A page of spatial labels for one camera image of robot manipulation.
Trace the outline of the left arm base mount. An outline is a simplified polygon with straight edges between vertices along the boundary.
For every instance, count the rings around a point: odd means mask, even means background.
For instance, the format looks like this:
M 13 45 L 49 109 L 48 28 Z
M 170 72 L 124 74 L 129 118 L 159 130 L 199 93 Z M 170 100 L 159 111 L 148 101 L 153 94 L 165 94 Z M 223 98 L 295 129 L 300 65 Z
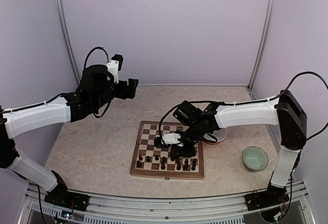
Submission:
M 66 186 L 57 185 L 52 191 L 47 192 L 45 202 L 71 210 L 85 212 L 90 197 L 86 194 L 75 193 L 67 190 Z

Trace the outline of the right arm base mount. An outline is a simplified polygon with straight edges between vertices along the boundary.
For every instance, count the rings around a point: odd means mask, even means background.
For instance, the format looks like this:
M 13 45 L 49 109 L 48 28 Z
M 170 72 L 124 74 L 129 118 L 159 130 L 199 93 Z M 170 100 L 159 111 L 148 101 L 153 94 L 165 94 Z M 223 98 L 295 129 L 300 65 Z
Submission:
M 271 183 L 265 191 L 253 191 L 246 194 L 244 199 L 248 211 L 271 207 L 290 200 L 286 187 L 275 187 Z

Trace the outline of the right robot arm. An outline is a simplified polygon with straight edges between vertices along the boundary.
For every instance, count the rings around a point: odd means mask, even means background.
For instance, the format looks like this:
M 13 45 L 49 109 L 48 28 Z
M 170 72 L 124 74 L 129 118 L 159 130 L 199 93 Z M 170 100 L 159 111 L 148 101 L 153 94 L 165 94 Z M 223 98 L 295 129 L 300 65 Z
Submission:
M 243 103 L 209 101 L 204 110 L 191 101 L 184 101 L 174 111 L 174 117 L 187 129 L 164 135 L 166 145 L 178 145 L 183 152 L 207 133 L 220 129 L 248 125 L 280 127 L 281 149 L 271 177 L 271 187 L 262 194 L 262 201 L 272 206 L 282 197 L 282 190 L 294 169 L 296 159 L 306 144 L 307 116 L 290 91 L 276 97 Z

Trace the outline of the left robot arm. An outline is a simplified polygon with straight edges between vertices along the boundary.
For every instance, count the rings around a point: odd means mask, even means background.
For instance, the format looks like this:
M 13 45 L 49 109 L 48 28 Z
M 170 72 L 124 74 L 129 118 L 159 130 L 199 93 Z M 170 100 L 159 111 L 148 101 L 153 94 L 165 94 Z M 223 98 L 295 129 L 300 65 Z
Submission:
M 118 79 L 118 62 L 91 65 L 83 70 L 74 92 L 61 93 L 49 101 L 30 106 L 1 110 L 1 168 L 9 169 L 47 192 L 61 206 L 68 205 L 72 195 L 54 171 L 21 154 L 14 139 L 42 127 L 82 120 L 89 115 L 101 118 L 100 108 L 108 109 L 114 98 L 133 99 L 139 81 Z

